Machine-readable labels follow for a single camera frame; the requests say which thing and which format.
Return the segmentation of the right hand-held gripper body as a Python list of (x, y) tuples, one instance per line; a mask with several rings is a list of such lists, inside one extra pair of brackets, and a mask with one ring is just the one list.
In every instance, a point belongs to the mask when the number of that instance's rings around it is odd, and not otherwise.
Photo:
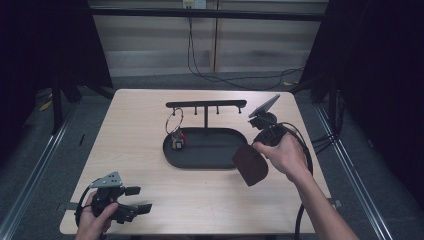
[(277, 122), (277, 117), (270, 112), (270, 108), (279, 99), (276, 94), (265, 103), (257, 107), (249, 115), (249, 123), (257, 128), (260, 133), (254, 138), (254, 142), (261, 142), (266, 146), (277, 146), (282, 137), (287, 133), (287, 128)]

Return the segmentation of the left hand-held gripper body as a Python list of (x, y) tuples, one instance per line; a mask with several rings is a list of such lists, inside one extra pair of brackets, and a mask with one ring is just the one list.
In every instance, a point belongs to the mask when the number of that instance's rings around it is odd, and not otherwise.
[[(116, 203), (120, 196), (125, 195), (127, 188), (123, 186), (120, 174), (117, 171), (95, 180), (90, 187), (97, 189), (91, 202), (95, 216), (99, 216), (110, 204)], [(131, 222), (138, 215), (137, 210), (137, 207), (119, 204), (118, 209), (110, 219), (119, 224)]]

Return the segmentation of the brown leather zip pouch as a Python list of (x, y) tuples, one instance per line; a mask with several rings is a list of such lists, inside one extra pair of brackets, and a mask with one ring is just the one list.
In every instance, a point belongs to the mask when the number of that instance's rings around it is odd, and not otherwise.
[(249, 144), (241, 146), (233, 155), (232, 161), (248, 186), (262, 181), (269, 171), (266, 160)]

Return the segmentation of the black key rack with tray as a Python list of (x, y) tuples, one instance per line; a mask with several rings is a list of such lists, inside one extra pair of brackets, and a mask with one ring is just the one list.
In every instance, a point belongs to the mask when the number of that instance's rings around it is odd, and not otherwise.
[[(167, 102), (165, 106), (172, 110), (165, 123), (167, 136), (163, 141), (165, 159), (180, 169), (234, 169), (232, 156), (247, 143), (246, 137), (231, 128), (209, 126), (209, 108), (232, 106), (241, 112), (246, 100), (210, 100)], [(182, 127), (184, 108), (193, 108), (197, 114), (203, 109), (203, 127)]]

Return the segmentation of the person's right hand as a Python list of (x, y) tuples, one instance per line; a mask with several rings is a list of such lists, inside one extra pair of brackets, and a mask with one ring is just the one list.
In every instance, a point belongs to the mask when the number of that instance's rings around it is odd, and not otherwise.
[(272, 165), (293, 183), (298, 182), (302, 173), (308, 173), (303, 149), (296, 138), (289, 133), (285, 134), (276, 146), (255, 142), (253, 148), (269, 159)]

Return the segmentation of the person's left hand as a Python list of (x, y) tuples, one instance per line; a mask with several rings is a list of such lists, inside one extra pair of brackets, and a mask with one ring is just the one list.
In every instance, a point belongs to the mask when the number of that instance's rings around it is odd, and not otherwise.
[(95, 192), (91, 192), (87, 198), (84, 208), (80, 215), (80, 223), (75, 236), (75, 240), (99, 240), (101, 235), (106, 233), (111, 227), (110, 217), (118, 209), (117, 203), (107, 206), (104, 211), (95, 216), (92, 213), (91, 202)]

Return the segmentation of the black metal stand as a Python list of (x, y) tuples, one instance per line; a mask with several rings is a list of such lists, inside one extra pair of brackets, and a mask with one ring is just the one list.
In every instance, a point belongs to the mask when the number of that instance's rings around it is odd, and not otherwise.
[(63, 124), (62, 112), (62, 95), (58, 77), (52, 78), (52, 104), (53, 104), (53, 129), (52, 134), (55, 135)]

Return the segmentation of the black curtain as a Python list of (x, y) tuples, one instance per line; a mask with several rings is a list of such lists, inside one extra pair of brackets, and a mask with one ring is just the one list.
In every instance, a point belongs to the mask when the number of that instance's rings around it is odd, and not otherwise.
[(18, 145), (38, 91), (113, 86), (88, 0), (0, 0), (0, 166)]
[(328, 0), (301, 77), (340, 91), (389, 169), (424, 210), (424, 0)]

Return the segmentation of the metal floor rail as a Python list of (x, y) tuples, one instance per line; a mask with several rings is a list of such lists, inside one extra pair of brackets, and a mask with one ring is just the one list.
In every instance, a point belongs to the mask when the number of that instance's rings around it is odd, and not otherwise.
[(394, 240), (383, 216), (377, 209), (364, 182), (356, 170), (343, 142), (336, 136), (333, 129), (330, 127), (330, 118), (323, 105), (318, 104), (315, 106), (315, 109), (376, 236), (379, 240)]
[(41, 178), (50, 164), (57, 147), (61, 143), (69, 122), (73, 118), (77, 108), (78, 104), (72, 103), (62, 123), (50, 134), (48, 142), (39, 156), (37, 164), (29, 175), (29, 178), (22, 190), (19, 192), (15, 203), (12, 205), (3, 222), (0, 224), (0, 240), (12, 240), (20, 221), (32, 200), (34, 189), (39, 185)]

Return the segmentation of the black horizontal frame bar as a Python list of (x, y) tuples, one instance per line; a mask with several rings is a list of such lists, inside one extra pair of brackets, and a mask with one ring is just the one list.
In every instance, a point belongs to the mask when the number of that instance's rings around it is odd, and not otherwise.
[(93, 7), (92, 15), (108, 16), (143, 16), (143, 17), (187, 17), (187, 18), (220, 18), (220, 19), (257, 19), (257, 20), (288, 20), (320, 22), (329, 18), (326, 14), (290, 13), (290, 12), (258, 12), (235, 10), (204, 10), (204, 9), (129, 9)]

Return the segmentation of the white wall socket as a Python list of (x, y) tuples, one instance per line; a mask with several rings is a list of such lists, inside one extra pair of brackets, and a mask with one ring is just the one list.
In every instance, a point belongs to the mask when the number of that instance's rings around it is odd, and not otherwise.
[(207, 0), (182, 0), (184, 9), (200, 9), (205, 10), (207, 8)]

